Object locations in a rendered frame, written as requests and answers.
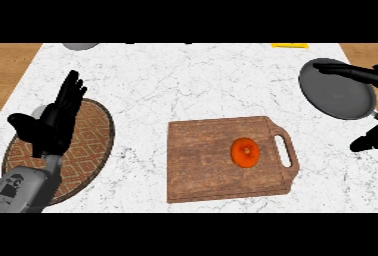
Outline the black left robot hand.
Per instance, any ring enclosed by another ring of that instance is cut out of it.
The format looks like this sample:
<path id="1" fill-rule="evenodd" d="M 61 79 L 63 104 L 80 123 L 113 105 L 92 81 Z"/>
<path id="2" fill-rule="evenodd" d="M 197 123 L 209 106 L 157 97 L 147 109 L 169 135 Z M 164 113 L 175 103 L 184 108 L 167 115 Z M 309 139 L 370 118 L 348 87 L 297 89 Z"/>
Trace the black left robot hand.
<path id="1" fill-rule="evenodd" d="M 18 138 L 33 144 L 35 158 L 66 154 L 86 91 L 79 72 L 71 70 L 57 100 L 45 108 L 40 117 L 35 118 L 23 113 L 9 115 L 8 122 L 17 130 Z"/>

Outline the brown wooden cutting board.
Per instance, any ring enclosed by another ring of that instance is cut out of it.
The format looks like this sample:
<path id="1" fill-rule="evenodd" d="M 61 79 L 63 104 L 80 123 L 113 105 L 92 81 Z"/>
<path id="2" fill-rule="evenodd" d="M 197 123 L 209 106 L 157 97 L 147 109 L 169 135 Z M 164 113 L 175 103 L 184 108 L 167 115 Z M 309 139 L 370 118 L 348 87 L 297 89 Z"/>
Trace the brown wooden cutting board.
<path id="1" fill-rule="evenodd" d="M 240 167 L 232 143 L 252 139 L 258 164 Z M 176 121 L 169 124 L 167 201 L 170 203 L 281 195 L 299 174 L 291 137 L 269 117 Z"/>

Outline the orange squash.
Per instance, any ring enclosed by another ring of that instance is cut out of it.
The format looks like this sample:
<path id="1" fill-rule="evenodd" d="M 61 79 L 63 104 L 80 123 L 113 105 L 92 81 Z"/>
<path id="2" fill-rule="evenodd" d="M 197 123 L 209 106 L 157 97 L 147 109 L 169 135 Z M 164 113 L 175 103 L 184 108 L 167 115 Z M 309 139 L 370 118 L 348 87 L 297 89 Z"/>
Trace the orange squash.
<path id="1" fill-rule="evenodd" d="M 260 158 L 260 148 L 253 139 L 238 138 L 231 146 L 231 158 L 234 163 L 243 168 L 256 166 Z"/>

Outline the flat yellow object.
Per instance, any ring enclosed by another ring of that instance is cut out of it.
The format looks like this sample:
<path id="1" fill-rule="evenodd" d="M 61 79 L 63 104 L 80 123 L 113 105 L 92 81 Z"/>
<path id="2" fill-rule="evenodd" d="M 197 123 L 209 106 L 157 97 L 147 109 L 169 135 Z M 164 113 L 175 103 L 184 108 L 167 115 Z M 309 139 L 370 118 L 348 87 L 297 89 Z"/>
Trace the flat yellow object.
<path id="1" fill-rule="evenodd" d="M 302 48 L 309 49 L 308 43 L 272 43 L 272 48 Z"/>

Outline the round woven brown placemat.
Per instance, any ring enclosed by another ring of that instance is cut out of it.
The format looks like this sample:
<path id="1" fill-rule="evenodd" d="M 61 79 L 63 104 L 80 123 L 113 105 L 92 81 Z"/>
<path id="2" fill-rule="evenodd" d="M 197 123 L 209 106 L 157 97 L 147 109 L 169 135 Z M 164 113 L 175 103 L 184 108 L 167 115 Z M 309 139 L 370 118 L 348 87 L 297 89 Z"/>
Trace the round woven brown placemat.
<path id="1" fill-rule="evenodd" d="M 91 184 L 110 158 L 114 145 L 114 121 L 105 106 L 83 99 L 71 146 L 63 157 L 63 183 L 51 204 L 70 199 Z"/>

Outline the grey round bowl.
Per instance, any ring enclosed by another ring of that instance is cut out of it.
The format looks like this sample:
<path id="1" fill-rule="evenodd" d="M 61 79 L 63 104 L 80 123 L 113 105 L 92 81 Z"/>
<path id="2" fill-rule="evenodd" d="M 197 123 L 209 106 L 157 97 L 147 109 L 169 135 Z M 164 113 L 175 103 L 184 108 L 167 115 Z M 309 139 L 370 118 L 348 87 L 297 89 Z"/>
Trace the grey round bowl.
<path id="1" fill-rule="evenodd" d="M 100 43 L 63 43 L 64 46 L 73 51 L 83 51 L 94 48 Z"/>

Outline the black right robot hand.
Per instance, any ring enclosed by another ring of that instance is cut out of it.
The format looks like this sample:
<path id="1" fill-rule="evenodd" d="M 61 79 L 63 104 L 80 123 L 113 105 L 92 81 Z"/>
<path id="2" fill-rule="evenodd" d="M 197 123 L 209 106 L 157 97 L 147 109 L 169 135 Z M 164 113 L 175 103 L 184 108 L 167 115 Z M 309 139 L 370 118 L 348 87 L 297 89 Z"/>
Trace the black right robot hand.
<path id="1" fill-rule="evenodd" d="M 317 63 L 314 67 L 322 74 L 340 75 L 378 88 L 378 64 L 371 69 L 349 64 L 327 63 Z M 351 144 L 351 150 L 353 152 L 371 149 L 378 149 L 378 125 Z"/>

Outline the dark grey pan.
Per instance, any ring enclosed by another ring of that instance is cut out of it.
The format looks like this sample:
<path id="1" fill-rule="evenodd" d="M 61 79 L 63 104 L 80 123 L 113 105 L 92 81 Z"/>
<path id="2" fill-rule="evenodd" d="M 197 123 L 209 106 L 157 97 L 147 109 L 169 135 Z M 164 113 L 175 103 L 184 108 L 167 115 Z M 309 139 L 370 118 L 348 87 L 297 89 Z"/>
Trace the dark grey pan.
<path id="1" fill-rule="evenodd" d="M 368 116 L 378 119 L 374 91 L 378 88 L 340 75 L 322 74 L 314 67 L 317 63 L 348 64 L 336 59 L 317 58 L 303 65 L 299 84 L 315 108 L 343 120 L 358 120 Z"/>

